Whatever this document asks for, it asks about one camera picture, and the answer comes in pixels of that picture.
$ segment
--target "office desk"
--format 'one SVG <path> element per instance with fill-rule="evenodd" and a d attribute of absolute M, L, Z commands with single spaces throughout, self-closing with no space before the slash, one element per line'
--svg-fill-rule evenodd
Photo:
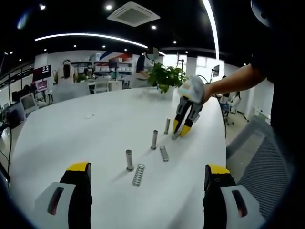
<path fill-rule="evenodd" d="M 184 137 L 171 139 L 178 93 L 173 100 L 144 94 L 142 88 L 88 95 L 45 107 L 24 124 L 12 155 L 11 192 L 31 217 L 35 199 L 77 162 L 92 166 L 93 229 L 201 229 L 205 165 L 225 165 L 224 125 L 211 98 Z M 166 118 L 170 132 L 164 134 Z M 153 130 L 157 149 L 151 150 Z M 165 145 L 169 161 L 159 150 Z M 145 164 L 139 187 L 133 164 Z"/>
<path fill-rule="evenodd" d="M 89 86 L 94 86 L 95 82 L 88 82 Z M 121 81 L 115 81 L 115 80 L 110 80 L 109 81 L 109 91 L 118 91 L 122 89 L 122 82 Z"/>

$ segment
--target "air conditioning vent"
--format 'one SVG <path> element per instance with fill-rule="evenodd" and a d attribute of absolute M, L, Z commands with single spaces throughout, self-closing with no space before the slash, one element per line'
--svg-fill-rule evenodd
<path fill-rule="evenodd" d="M 131 1 L 118 8 L 107 19 L 137 27 L 160 19 L 160 17 L 149 9 Z"/>

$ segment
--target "black ceiling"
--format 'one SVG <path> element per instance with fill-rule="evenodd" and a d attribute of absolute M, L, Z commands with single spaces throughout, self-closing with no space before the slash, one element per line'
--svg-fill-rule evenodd
<path fill-rule="evenodd" d="M 254 33 L 260 28 L 255 20 L 250 0 L 209 0 L 215 16 L 221 59 L 228 63 L 240 65 L 247 62 L 251 55 Z M 131 44 L 114 42 L 101 38 L 61 37 L 35 42 L 34 39 L 58 33 L 98 33 L 113 35 L 148 46 L 155 46 L 165 53 L 177 53 L 192 48 L 189 55 L 206 55 L 215 57 L 212 28 L 202 0 L 134 0 L 134 2 L 158 14 L 159 20 L 131 27 L 107 20 L 109 14 L 129 2 L 128 0 L 24 0 L 7 1 L 2 6 L 0 19 L 2 32 L 0 50 L 12 55 L 6 57 L 2 72 L 16 67 L 22 62 L 34 60 L 35 55 L 47 52 L 67 50 L 107 50 L 141 53 L 143 49 Z M 39 4 L 45 4 L 41 11 Z M 112 4 L 112 11 L 106 11 L 105 5 Z M 17 29 L 22 15 L 28 14 L 25 27 Z"/>

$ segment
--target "mesh chair back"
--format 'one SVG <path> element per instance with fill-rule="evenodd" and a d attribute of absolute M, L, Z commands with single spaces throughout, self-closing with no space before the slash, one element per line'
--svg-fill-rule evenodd
<path fill-rule="evenodd" d="M 294 170 L 273 128 L 254 116 L 227 147 L 227 169 L 259 202 L 267 219 L 280 201 Z"/>
<path fill-rule="evenodd" d="M 109 90 L 109 79 L 97 79 L 95 81 L 95 87 L 94 92 L 100 93 L 100 92 L 107 92 Z"/>
<path fill-rule="evenodd" d="M 60 103 L 89 94 L 90 91 L 87 82 L 74 83 L 70 85 L 56 85 L 53 88 L 54 103 Z"/>

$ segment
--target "green plant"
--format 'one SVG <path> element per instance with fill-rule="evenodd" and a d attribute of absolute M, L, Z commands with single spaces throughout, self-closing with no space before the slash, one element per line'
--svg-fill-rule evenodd
<path fill-rule="evenodd" d="M 149 74 L 148 82 L 151 85 L 158 84 L 161 93 L 167 92 L 170 86 L 180 87 L 186 81 L 181 68 L 166 67 L 161 63 L 156 63 Z"/>
<path fill-rule="evenodd" d="M 83 80 L 85 80 L 85 81 L 87 81 L 87 77 L 84 75 L 84 74 L 78 74 L 77 75 L 77 79 L 76 79 L 76 82 L 81 82 L 81 81 L 83 81 Z"/>

